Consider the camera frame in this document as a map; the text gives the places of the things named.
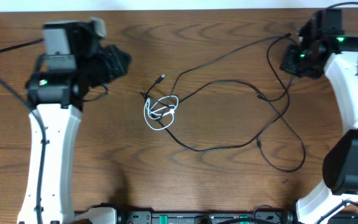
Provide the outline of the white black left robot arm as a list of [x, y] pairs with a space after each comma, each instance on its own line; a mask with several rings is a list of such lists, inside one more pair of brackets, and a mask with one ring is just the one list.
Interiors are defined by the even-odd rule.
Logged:
[[92, 88], [124, 76], [131, 56], [102, 46], [106, 26], [58, 21], [43, 26], [45, 52], [25, 84], [30, 105], [31, 151], [27, 188], [18, 223], [74, 223], [71, 178], [83, 105]]

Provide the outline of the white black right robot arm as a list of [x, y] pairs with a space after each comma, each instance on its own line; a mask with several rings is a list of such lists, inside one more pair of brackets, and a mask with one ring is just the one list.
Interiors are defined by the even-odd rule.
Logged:
[[281, 223], [352, 223], [339, 212], [358, 207], [358, 37], [342, 28], [338, 5], [317, 11], [289, 45], [281, 70], [296, 77], [325, 76], [336, 97], [343, 136], [323, 162], [322, 181], [286, 211]]

